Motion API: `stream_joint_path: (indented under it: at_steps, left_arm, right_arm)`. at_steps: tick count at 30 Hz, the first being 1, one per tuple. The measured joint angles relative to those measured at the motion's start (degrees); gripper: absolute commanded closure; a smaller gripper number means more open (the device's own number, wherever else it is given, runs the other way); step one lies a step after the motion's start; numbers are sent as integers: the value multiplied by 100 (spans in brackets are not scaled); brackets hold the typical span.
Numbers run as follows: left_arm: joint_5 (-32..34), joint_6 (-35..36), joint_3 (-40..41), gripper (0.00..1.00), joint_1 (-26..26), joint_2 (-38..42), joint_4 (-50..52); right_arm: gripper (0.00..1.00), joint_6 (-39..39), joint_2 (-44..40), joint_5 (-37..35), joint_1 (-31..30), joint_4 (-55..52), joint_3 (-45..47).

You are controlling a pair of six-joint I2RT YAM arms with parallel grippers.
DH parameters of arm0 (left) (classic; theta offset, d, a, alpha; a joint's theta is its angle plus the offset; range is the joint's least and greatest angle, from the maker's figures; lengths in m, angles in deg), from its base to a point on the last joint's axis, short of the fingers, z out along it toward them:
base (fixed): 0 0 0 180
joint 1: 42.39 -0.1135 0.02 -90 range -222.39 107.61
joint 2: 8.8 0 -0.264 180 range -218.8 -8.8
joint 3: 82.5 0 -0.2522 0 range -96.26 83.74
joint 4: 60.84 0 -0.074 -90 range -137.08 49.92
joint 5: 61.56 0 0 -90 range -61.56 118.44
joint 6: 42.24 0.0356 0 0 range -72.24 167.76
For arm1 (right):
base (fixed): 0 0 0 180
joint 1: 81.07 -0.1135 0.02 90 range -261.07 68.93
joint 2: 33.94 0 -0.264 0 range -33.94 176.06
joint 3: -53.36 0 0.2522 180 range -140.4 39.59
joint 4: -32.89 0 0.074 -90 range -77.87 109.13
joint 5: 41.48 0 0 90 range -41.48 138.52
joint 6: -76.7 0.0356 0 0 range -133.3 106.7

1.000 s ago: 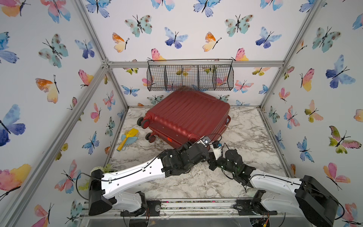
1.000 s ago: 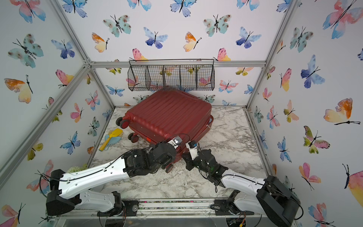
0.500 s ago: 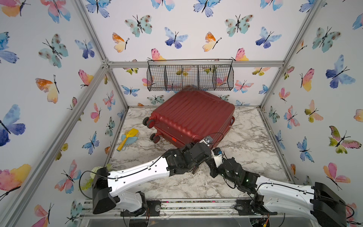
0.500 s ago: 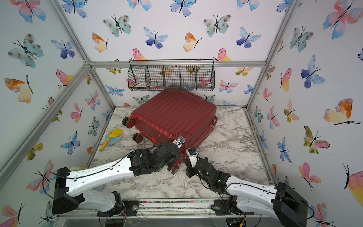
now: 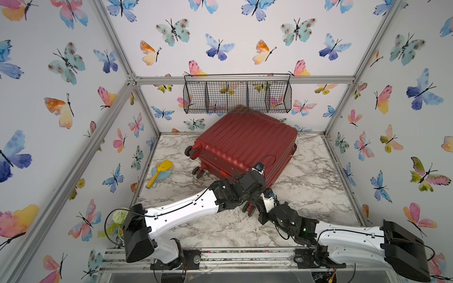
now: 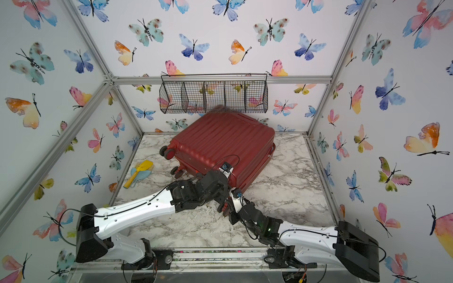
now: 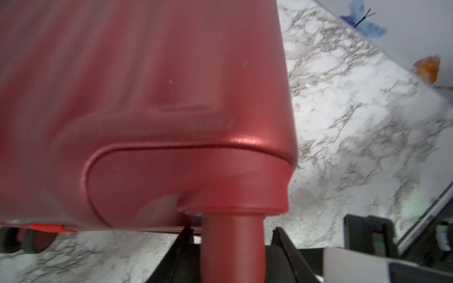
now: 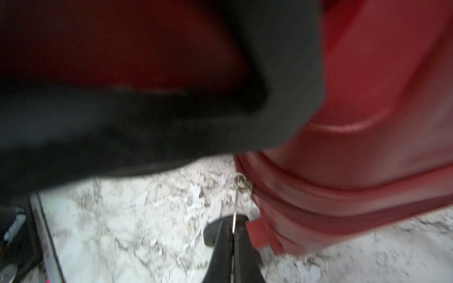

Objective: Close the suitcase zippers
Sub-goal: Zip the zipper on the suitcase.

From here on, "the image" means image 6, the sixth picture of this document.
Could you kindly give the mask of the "red hard-shell suitcase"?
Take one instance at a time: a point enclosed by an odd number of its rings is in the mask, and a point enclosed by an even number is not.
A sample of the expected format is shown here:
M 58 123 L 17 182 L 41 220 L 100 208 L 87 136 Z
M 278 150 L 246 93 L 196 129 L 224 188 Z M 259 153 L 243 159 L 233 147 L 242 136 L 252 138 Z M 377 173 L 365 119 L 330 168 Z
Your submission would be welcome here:
M 229 184 L 245 192 L 271 160 L 276 145 L 275 131 L 257 119 L 218 107 L 178 133 L 159 153 L 176 158 L 191 175 L 206 174 L 224 163 L 233 167 Z

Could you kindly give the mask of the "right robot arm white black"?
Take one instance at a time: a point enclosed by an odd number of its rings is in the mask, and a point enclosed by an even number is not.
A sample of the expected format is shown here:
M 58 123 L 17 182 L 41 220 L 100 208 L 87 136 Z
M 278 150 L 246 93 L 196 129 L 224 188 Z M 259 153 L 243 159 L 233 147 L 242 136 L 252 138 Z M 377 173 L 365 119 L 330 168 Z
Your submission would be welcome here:
M 217 211 L 231 224 L 243 224 L 259 243 L 273 250 L 285 248 L 288 253 L 284 262 L 339 266 L 365 281 L 381 280 L 378 241 L 349 222 L 340 221 L 329 227 L 296 225 L 265 216 L 243 197 L 228 198 Z

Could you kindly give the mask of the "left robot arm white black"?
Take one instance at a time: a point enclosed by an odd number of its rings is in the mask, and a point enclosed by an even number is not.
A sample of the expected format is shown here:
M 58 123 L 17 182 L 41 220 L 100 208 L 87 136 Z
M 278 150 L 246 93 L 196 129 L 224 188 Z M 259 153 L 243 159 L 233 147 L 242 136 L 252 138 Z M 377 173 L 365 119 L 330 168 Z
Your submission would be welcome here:
M 193 210 L 214 200 L 223 205 L 230 186 L 222 171 L 210 171 L 199 180 L 177 180 L 157 193 L 108 208 L 83 206 L 77 222 L 75 262 L 120 259 L 140 269 L 155 256 L 147 239 L 132 239 L 122 231 L 150 219 Z

